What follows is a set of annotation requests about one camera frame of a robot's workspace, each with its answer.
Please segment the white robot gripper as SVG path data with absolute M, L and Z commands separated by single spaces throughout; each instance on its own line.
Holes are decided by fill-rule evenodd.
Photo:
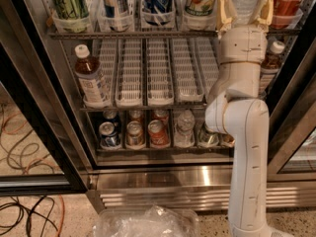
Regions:
M 231 29 L 237 17 L 232 0 L 217 0 L 216 30 L 219 39 L 219 63 L 261 63 L 266 55 L 267 37 L 259 26 L 267 29 L 274 15 L 274 0 L 258 0 L 247 26 Z

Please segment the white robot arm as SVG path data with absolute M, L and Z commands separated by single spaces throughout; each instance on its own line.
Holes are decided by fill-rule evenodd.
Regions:
M 269 109 L 258 98 L 260 70 L 274 0 L 259 0 L 250 21 L 235 23 L 232 0 L 218 0 L 219 77 L 212 86 L 205 124 L 235 139 L 228 206 L 232 237 L 294 237 L 267 223 Z

